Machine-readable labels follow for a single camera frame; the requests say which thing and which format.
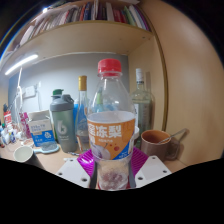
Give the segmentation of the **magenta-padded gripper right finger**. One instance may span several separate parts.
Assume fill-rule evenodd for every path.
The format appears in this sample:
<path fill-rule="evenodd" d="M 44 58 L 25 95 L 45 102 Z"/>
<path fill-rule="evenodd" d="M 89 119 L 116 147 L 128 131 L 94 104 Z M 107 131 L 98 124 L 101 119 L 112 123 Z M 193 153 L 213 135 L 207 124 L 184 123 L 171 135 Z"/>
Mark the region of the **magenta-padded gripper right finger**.
<path fill-rule="evenodd" d="M 148 157 L 138 148 L 133 149 L 129 167 L 130 188 L 143 187 L 170 174 L 171 171 L 157 156 Z"/>

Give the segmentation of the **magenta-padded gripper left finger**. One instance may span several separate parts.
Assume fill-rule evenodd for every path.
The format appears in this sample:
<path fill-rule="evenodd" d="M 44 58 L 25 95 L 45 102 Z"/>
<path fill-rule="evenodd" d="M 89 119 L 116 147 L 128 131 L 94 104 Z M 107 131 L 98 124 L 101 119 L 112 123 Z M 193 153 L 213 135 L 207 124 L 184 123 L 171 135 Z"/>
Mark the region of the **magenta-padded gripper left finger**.
<path fill-rule="evenodd" d="M 89 188 L 94 173 L 94 160 L 90 150 L 78 158 L 67 158 L 56 175 L 80 187 Z"/>

